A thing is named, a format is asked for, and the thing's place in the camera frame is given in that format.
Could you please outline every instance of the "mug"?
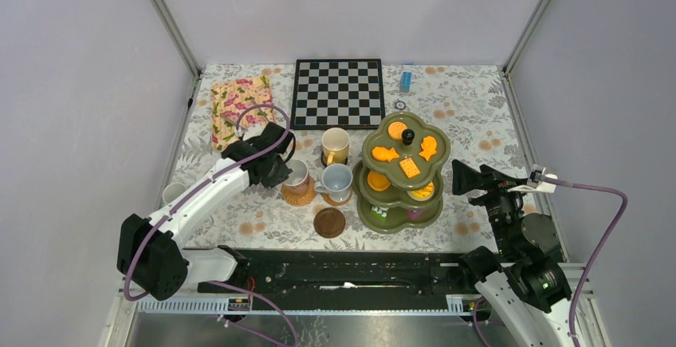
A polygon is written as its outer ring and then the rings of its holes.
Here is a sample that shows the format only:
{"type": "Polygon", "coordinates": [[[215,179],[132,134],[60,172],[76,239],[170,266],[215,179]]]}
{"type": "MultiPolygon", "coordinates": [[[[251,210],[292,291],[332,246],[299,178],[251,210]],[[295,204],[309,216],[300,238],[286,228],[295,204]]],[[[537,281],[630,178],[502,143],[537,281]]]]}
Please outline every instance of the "mug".
{"type": "Polygon", "coordinates": [[[343,164],[328,165],[321,173],[320,182],[315,183],[315,191],[328,194],[334,202],[343,202],[350,198],[352,170],[343,164]]]}
{"type": "Polygon", "coordinates": [[[185,193],[187,190],[186,185],[178,182],[169,183],[167,187],[162,190],[162,204],[163,206],[168,205],[169,203],[174,202],[175,199],[185,193]]]}
{"type": "Polygon", "coordinates": [[[350,136],[341,128],[330,128],[321,136],[321,150],[327,165],[346,164],[350,136]]]}
{"type": "Polygon", "coordinates": [[[282,185],[286,186],[293,194],[305,194],[310,187],[310,169],[308,165],[294,158],[287,162],[286,166],[291,169],[291,174],[289,174],[289,177],[282,185]]]}

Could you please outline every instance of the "white wall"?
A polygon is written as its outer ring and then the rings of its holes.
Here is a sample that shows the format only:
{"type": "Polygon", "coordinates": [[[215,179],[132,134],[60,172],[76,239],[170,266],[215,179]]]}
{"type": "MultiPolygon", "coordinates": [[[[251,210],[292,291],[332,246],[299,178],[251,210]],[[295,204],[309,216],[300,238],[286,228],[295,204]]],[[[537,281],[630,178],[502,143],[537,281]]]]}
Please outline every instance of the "white wall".
{"type": "Polygon", "coordinates": [[[190,82],[148,0],[0,0],[0,345],[96,345],[190,82]]]}
{"type": "MultiPolygon", "coordinates": [[[[629,207],[591,270],[614,347],[674,345],[674,0],[553,0],[513,74],[542,164],[616,187],[629,207]]],[[[553,196],[586,259],[619,199],[553,196]]]]}
{"type": "Polygon", "coordinates": [[[538,0],[166,0],[199,63],[504,64],[538,0]]]}

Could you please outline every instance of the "black and white checkered board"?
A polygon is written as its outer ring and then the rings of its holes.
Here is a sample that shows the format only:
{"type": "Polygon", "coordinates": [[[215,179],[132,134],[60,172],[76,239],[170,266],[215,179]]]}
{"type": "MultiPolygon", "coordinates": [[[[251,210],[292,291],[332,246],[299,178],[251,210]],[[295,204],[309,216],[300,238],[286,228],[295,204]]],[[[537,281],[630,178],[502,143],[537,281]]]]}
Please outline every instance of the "black and white checkered board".
{"type": "Polygon", "coordinates": [[[291,128],[378,128],[385,117],[380,59],[298,60],[291,128]]]}

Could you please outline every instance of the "light blue mug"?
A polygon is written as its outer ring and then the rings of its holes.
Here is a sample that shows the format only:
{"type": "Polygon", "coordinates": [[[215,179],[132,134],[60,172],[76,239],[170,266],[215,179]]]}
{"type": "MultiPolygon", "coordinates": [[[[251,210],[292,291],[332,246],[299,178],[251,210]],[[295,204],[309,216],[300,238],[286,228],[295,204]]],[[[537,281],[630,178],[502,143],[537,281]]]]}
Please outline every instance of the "light blue mug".
{"type": "Polygon", "coordinates": [[[344,202],[350,198],[352,170],[343,164],[328,165],[321,173],[320,182],[315,183],[315,191],[326,193],[333,202],[344,202]]]}

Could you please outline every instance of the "mug handle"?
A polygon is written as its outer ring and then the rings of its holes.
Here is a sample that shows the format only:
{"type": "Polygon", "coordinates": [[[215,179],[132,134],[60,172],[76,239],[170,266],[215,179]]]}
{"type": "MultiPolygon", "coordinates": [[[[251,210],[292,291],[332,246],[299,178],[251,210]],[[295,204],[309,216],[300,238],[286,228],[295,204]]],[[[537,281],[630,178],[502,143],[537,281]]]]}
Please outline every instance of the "mug handle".
{"type": "Polygon", "coordinates": [[[316,182],[315,182],[315,191],[316,191],[317,193],[325,193],[325,194],[328,194],[328,190],[326,190],[326,187],[322,186],[322,185],[321,185],[321,182],[319,182],[319,181],[316,181],[316,182]]]}

